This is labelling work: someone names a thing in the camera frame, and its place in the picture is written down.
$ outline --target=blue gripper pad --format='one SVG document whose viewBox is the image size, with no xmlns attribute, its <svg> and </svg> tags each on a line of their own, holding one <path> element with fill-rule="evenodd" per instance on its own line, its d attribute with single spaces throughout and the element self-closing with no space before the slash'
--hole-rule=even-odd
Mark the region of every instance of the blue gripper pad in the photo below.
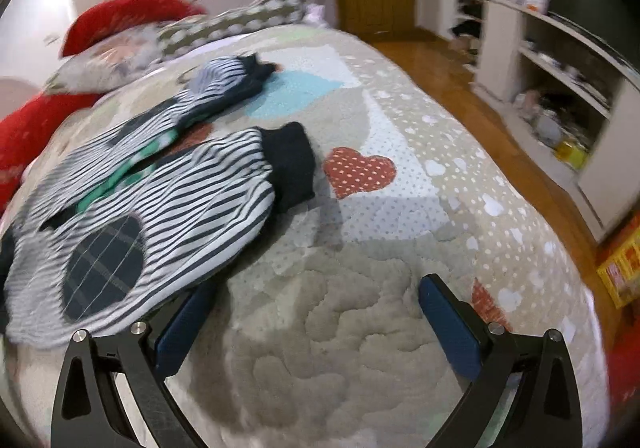
<svg viewBox="0 0 640 448">
<path fill-rule="evenodd" d="M 158 340 L 154 370 L 157 378 L 164 380 L 175 375 L 187 357 L 213 306 L 218 287 L 213 278 L 200 283 Z"/>
<path fill-rule="evenodd" d="M 454 372 L 474 381 L 482 369 L 480 346 L 449 300 L 429 277 L 418 286 L 418 302 Z"/>
</svg>

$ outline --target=striped clothing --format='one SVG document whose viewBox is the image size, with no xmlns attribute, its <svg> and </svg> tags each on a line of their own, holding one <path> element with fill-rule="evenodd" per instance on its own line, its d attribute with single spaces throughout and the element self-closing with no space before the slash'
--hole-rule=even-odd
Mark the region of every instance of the striped clothing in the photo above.
<svg viewBox="0 0 640 448">
<path fill-rule="evenodd" d="M 97 136 L 52 170 L 12 223 L 9 338 L 50 348 L 77 329 L 116 333 L 215 273 L 256 237 L 275 198 L 261 129 L 180 151 L 131 183 L 122 183 L 122 165 L 135 163 L 150 143 L 166 146 L 172 131 L 259 92 L 273 71 L 264 67 L 255 56 L 213 60 L 178 96 Z M 106 188 L 96 194 L 97 186 Z"/>
</svg>

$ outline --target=bed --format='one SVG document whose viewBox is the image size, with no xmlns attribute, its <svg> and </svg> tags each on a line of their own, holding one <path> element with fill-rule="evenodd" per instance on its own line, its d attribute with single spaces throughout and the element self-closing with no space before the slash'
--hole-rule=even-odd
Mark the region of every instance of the bed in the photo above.
<svg viewBox="0 0 640 448">
<path fill-rule="evenodd" d="M 299 121 L 316 155 L 316 197 L 239 257 L 166 382 L 203 440 L 228 448 L 425 446 L 466 385 L 418 306 L 418 281 L 437 273 L 485 320 L 524 334 L 561 330 L 584 446 L 597 446 L 608 420 L 600 330 L 558 237 L 457 120 L 350 35 L 304 25 L 262 30 L 169 62 L 76 112 L 31 168 L 0 234 L 71 150 L 176 94 L 207 60 L 246 53 L 280 72 L 192 138 Z M 47 444 L 64 351 L 18 345 L 6 355 L 17 400 Z M 141 444 L 154 446 L 126 381 L 116 381 Z M 495 417 L 493 433 L 499 424 Z"/>
</svg>

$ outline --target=patterned pillow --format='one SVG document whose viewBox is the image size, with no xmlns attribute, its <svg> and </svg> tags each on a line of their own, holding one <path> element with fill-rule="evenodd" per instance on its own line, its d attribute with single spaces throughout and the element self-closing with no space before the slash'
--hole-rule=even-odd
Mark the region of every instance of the patterned pillow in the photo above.
<svg viewBox="0 0 640 448">
<path fill-rule="evenodd" d="M 129 28 L 72 56 L 47 81 L 53 93 L 106 93 L 144 76 L 160 62 L 158 29 L 162 22 Z"/>
<path fill-rule="evenodd" d="M 302 22 L 306 0 L 257 0 L 217 16 L 196 15 L 169 24 L 159 32 L 162 60 L 172 60 L 204 44 L 281 24 Z"/>
</svg>

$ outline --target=red plush toy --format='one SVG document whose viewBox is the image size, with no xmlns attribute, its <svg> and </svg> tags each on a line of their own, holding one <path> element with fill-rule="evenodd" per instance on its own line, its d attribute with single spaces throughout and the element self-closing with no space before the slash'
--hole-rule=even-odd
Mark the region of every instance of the red plush toy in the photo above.
<svg viewBox="0 0 640 448">
<path fill-rule="evenodd" d="M 24 169 L 44 150 L 68 115 L 101 94 L 38 94 L 0 121 L 0 215 L 20 186 Z"/>
<path fill-rule="evenodd" d="M 96 42 L 140 24 L 179 21 L 207 11 L 187 0 L 109 0 L 82 13 L 66 32 L 60 56 L 88 50 Z"/>
</svg>

